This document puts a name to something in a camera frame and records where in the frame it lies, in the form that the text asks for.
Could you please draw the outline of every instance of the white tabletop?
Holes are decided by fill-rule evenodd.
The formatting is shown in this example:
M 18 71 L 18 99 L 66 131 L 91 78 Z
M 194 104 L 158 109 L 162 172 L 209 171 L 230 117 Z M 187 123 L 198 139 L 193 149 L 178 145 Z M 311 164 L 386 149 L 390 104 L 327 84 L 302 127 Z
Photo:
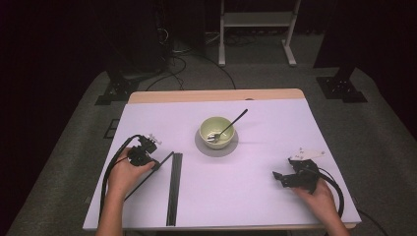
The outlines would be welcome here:
M 234 125 L 237 136 L 230 146 L 213 150 L 199 140 L 205 119 L 233 120 L 245 108 L 249 111 Z M 151 155 L 157 160 L 172 151 L 183 153 L 177 219 L 175 227 L 166 226 L 171 158 L 125 202 L 124 228 L 320 227 L 303 202 L 272 176 L 272 171 L 294 173 L 287 158 L 299 148 L 326 153 L 314 161 L 331 173 L 343 192 L 342 221 L 347 225 L 361 221 L 305 98 L 127 104 L 105 167 L 126 139 L 137 134 L 154 134 L 162 141 Z M 97 227 L 102 176 L 86 217 L 86 230 Z M 337 193 L 333 194 L 338 206 Z

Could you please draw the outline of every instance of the wooden table edge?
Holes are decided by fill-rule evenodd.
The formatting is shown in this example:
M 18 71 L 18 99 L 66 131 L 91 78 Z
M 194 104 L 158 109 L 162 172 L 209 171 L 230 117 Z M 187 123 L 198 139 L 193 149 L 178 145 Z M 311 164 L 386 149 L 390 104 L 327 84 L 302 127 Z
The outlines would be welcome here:
M 305 98 L 304 92 L 297 88 L 135 91 L 131 94 L 128 103 L 302 98 Z

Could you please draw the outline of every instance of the bowl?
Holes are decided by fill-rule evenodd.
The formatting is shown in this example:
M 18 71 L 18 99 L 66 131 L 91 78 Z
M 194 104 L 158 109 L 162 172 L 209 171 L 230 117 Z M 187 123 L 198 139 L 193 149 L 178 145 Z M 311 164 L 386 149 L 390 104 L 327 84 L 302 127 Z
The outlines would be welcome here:
M 230 123 L 231 122 L 226 118 L 219 116 L 210 117 L 207 120 L 205 120 L 200 126 L 200 137 L 202 138 L 206 146 L 213 149 L 222 149 L 229 145 L 235 134 L 235 129 L 233 126 L 229 127 L 229 129 L 227 129 L 223 132 L 223 134 L 221 134 L 217 143 L 209 142 L 208 137 L 209 135 L 221 133 L 221 131 L 223 131 L 228 125 L 230 125 Z

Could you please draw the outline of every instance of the spoon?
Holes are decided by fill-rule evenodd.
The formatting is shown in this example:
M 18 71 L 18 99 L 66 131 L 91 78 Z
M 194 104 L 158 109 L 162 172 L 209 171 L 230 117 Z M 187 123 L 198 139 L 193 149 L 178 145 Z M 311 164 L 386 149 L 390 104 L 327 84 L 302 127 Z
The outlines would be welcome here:
M 213 134 L 213 135 L 209 135 L 208 136 L 208 142 L 210 143 L 217 143 L 218 139 L 220 139 L 221 134 L 223 134 L 227 129 L 229 129 L 234 123 L 236 123 L 236 121 L 238 121 L 240 118 L 242 118 L 242 116 L 248 112 L 248 109 L 245 109 L 242 114 L 240 114 L 232 123 L 230 123 L 230 125 L 228 125 L 226 127 L 226 129 L 224 129 L 221 133 L 219 134 Z

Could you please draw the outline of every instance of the gray carpet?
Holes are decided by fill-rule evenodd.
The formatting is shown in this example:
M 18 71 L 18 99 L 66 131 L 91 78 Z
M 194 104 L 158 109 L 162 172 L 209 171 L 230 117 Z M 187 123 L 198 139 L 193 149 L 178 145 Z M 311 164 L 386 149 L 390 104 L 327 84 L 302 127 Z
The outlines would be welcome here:
M 291 47 L 298 63 L 295 68 L 287 65 L 280 38 L 264 36 L 244 47 L 226 47 L 224 70 L 238 89 L 301 89 L 357 207 L 377 220 L 389 235 L 417 235 L 416 141 L 381 97 L 372 79 L 360 70 L 355 70 L 351 81 L 365 94 L 368 103 L 325 99 L 316 77 L 333 76 L 336 69 L 313 69 L 322 35 L 293 36 Z M 208 47 L 207 54 L 216 60 L 217 48 Z M 233 89 L 230 79 L 210 61 L 194 56 L 181 58 L 187 62 L 187 68 L 178 75 L 184 89 Z M 172 71 L 180 70 L 182 62 L 170 60 L 173 62 Z M 141 83 L 139 90 L 158 78 Z M 112 102 L 94 106 L 108 83 L 103 72 L 86 91 L 8 235 L 93 235 L 82 227 L 111 145 L 111 140 L 103 136 L 111 120 L 121 116 L 125 105 Z M 150 90 L 179 88 L 171 77 Z M 383 235 L 370 220 L 362 219 L 352 235 Z M 323 235 L 321 230 L 287 233 Z

